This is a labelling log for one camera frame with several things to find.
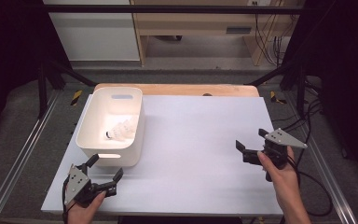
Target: white plastic bin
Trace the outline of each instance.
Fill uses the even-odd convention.
[[[92,94],[76,143],[88,157],[99,154],[95,165],[133,166],[138,162],[145,129],[142,97],[141,90],[130,87],[105,87]]]

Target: person's right hand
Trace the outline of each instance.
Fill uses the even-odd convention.
[[[287,154],[294,158],[291,147],[287,147]],[[277,202],[283,210],[287,223],[310,223],[307,211],[301,201],[300,190],[295,169],[286,164],[279,170],[271,159],[263,152],[257,152],[258,159],[269,173],[275,188]]]

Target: table top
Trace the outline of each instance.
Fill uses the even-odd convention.
[[[101,84],[96,89],[106,86],[112,85]],[[145,93],[142,156],[135,166],[124,167],[117,195],[106,199],[100,212],[139,216],[282,214],[272,184],[265,180],[265,172],[260,166],[243,163],[235,148],[235,140],[239,140],[249,148],[261,149],[264,139],[258,136],[258,129],[272,131],[263,98],[200,96],[203,93],[217,95],[213,85],[183,85],[197,90],[182,89],[182,94],[196,94],[191,97],[168,93],[147,95],[150,92],[156,94],[158,88],[177,92],[180,89],[172,86],[178,85],[134,86],[142,87],[140,89]],[[250,90],[251,96],[258,95],[256,88],[218,87],[216,90]],[[68,168],[72,163],[81,164],[88,159],[76,145],[79,124],[42,211],[62,211],[61,188]],[[93,183],[102,184],[108,182],[117,169],[93,166],[89,169],[89,177]]]

